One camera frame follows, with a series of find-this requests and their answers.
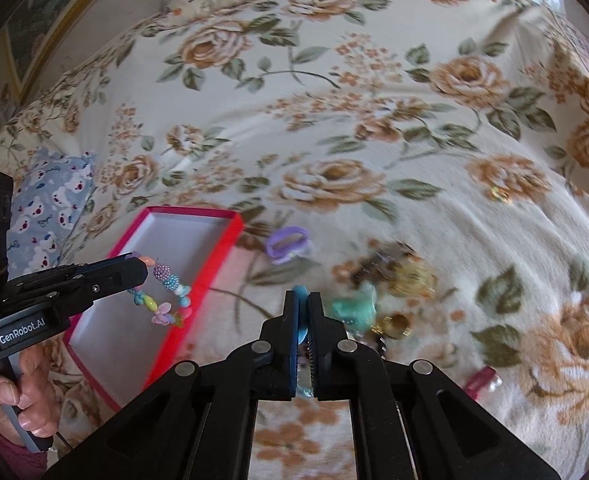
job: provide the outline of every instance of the floral bedsheet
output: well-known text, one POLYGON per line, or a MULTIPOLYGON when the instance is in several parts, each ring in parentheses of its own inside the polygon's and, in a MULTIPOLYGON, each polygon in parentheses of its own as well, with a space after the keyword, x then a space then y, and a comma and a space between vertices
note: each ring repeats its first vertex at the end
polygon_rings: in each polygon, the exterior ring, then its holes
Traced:
MULTIPOLYGON (((231 208, 245 231, 183 358, 207 364, 254 339, 296 283, 326 302, 359 260, 402 240, 437 296, 386 296, 413 334, 389 358, 427 358, 564 479, 589 467, 589 73, 529 0, 259 0, 164 29, 128 30, 66 73, 0 134, 20 179, 41 144, 97 152, 97 189, 65 245, 105 256, 145 205, 231 208), (284 224, 306 258, 263 253, 284 224)), ((100 403, 53 341, 62 432, 100 403)), ((354 478, 347 406, 261 405, 250 477, 354 478)))

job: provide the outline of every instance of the blue pillow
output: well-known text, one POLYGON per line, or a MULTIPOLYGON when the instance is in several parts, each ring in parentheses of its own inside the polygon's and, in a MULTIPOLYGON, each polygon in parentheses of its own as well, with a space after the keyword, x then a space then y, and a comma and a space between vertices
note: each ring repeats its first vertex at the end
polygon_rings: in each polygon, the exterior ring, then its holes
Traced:
POLYGON ((92 192, 94 155, 82 157, 41 148, 15 191, 8 231, 9 279, 55 267, 61 245, 92 192))

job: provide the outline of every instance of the human hand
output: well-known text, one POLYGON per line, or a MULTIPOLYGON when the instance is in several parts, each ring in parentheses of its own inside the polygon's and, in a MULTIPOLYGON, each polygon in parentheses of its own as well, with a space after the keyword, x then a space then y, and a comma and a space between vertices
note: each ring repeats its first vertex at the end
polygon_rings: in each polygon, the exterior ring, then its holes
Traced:
POLYGON ((23 446, 1 404, 16 405, 24 410, 18 416, 21 427, 43 438, 54 435, 58 430, 61 408, 54 397, 54 387, 48 380, 50 363, 40 344, 19 354, 19 366, 23 375, 18 387, 0 376, 0 433, 14 444, 23 446))

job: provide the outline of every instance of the open box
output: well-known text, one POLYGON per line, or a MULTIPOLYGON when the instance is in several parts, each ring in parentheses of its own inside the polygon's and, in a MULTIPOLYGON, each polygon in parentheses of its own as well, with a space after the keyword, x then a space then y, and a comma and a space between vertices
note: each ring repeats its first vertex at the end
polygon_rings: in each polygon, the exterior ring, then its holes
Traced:
MULTIPOLYGON (((95 301, 72 320, 64 342, 84 375, 108 405, 118 410, 163 375, 175 355, 212 280, 241 234, 234 211, 190 207, 147 207, 134 220, 108 257, 139 252, 167 264, 181 283, 190 285, 191 314, 183 327, 151 322, 152 313, 125 291, 95 301)), ((177 310, 178 298, 152 276, 143 291, 177 310)), ((187 309, 181 309, 186 315, 187 309)))

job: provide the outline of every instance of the metal screw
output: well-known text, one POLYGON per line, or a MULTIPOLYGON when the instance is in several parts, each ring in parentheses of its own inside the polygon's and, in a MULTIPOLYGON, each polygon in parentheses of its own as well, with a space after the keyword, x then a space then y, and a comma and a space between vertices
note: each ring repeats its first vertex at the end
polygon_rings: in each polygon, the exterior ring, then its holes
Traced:
POLYGON ((357 343, 352 339, 342 339, 337 343, 337 348, 342 352, 354 352, 357 349, 357 343))
POLYGON ((255 341, 250 346, 250 348, 253 352, 255 352, 255 354, 266 354, 270 352, 272 345, 268 341, 262 341, 261 339, 259 339, 258 341, 255 341))
POLYGON ((432 365, 424 360, 415 361, 412 364, 412 369, 421 375, 430 375, 432 373, 432 365))
POLYGON ((179 377, 191 376, 194 373, 194 370, 196 370, 196 368, 194 368, 194 365, 190 362, 179 363, 175 366, 175 373, 179 377))

